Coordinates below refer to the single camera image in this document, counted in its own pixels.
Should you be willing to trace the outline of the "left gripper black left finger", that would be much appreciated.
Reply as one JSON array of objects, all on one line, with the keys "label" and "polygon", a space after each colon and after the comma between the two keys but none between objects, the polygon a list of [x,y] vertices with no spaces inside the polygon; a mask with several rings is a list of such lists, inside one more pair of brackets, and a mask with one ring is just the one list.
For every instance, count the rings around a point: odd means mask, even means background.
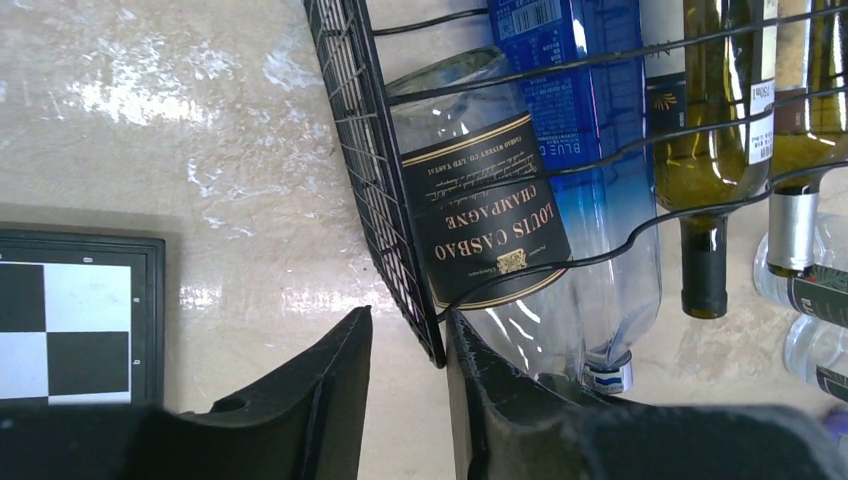
[{"label": "left gripper black left finger", "polygon": [[5,479],[354,479],[370,379],[369,307],[206,413],[151,404],[5,407]]}]

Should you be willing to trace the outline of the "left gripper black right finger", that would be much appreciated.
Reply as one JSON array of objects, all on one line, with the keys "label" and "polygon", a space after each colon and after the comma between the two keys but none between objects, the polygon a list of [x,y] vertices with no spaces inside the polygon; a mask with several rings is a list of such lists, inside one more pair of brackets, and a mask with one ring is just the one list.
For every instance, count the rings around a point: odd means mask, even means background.
[{"label": "left gripper black right finger", "polygon": [[448,316],[447,377],[460,479],[843,479],[826,431],[780,405],[651,406],[561,397]]}]

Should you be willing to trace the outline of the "clear glass bottle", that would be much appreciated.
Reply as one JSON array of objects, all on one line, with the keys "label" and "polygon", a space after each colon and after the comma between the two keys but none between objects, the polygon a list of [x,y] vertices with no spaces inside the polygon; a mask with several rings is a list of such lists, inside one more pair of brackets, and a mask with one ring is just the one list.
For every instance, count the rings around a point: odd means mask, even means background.
[{"label": "clear glass bottle", "polygon": [[518,85],[487,46],[387,86],[391,95],[474,82],[475,88],[396,105],[391,116],[434,305],[461,313],[498,354],[561,396],[580,389],[582,332],[566,304],[572,257]]}]

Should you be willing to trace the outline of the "dark wine bottle Negroamaro label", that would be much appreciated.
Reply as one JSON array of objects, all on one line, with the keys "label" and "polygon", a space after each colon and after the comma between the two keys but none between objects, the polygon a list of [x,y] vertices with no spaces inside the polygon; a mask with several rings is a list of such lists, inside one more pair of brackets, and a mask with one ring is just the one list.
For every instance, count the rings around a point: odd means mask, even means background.
[{"label": "dark wine bottle Negroamaro label", "polygon": [[773,153],[775,1],[642,1],[647,132],[668,211],[748,198]]}]

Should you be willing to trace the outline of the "olive wine bottle brown label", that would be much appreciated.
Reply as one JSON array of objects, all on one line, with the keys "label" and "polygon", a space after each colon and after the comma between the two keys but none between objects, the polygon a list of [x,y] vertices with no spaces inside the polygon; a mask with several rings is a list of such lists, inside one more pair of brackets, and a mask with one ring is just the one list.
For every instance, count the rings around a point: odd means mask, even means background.
[{"label": "olive wine bottle brown label", "polygon": [[[836,13],[777,29],[774,154],[771,176],[832,162],[830,151],[847,137],[847,3],[781,1],[779,16],[840,7]],[[787,179],[769,199],[766,265],[780,277],[806,273],[823,175]]]}]

